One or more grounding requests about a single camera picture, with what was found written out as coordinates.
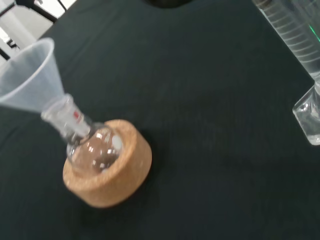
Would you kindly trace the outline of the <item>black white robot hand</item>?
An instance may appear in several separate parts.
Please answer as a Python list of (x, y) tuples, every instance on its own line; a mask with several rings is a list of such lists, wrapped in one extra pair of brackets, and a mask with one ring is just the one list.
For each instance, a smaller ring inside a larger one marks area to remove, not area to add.
[(188, 4), (190, 0), (145, 0), (145, 2), (157, 8), (170, 9)]

